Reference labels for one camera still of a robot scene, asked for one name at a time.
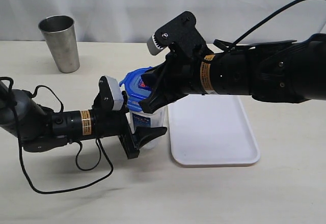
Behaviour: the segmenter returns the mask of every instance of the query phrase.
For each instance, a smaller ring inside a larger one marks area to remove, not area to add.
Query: table surface
[[[51,87],[65,110],[90,108],[98,80],[120,80],[139,67],[164,61],[145,44],[78,43],[80,69],[60,73],[45,42],[0,42],[1,75],[15,88]],[[38,103],[59,110],[50,92]],[[270,104],[241,98],[260,151],[250,167],[188,169],[171,159],[169,135],[139,158],[127,160],[117,137],[103,139],[115,171],[103,182],[65,194],[34,193],[18,162],[17,140],[0,130],[0,223],[324,223],[326,205],[326,102]],[[97,150],[86,142],[81,163],[93,164]],[[90,173],[74,165],[77,144],[45,153],[25,153],[37,188],[55,190],[88,183],[108,165]]]

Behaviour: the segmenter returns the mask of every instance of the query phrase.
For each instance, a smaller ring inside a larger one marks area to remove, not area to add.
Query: white backdrop
[[[56,14],[75,19],[79,41],[146,42],[185,10],[208,41],[233,41],[292,0],[0,0],[0,40],[42,40],[38,22]],[[326,31],[326,2],[308,1],[281,14],[245,42],[303,40]]]

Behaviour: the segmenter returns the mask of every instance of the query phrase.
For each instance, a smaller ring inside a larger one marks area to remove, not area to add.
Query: plastic container
[[[138,126],[144,127],[160,127],[163,126],[165,117],[165,107],[155,111],[153,114],[146,114],[138,104],[139,101],[147,98],[151,94],[150,87],[146,86],[142,81],[141,75],[144,74],[148,68],[141,68],[129,72],[126,77],[119,83],[119,86],[124,84],[128,95],[127,107],[130,111],[130,127],[132,132]],[[145,149],[154,148],[160,141],[160,137],[156,138],[143,146]]]

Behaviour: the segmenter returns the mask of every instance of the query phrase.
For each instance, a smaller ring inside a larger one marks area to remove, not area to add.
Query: stainless steel cup
[[[74,20],[66,15],[47,17],[39,23],[39,29],[58,69],[63,73],[78,70],[80,64]]]

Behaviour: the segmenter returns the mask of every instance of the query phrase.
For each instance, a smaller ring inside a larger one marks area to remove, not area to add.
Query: blue container lid
[[[138,102],[147,98],[151,94],[150,87],[146,86],[141,78],[141,75],[151,68],[152,67],[141,68],[131,71],[121,82],[119,82],[119,86],[122,86],[123,84],[125,86],[128,95],[127,107],[131,111],[142,111]]]

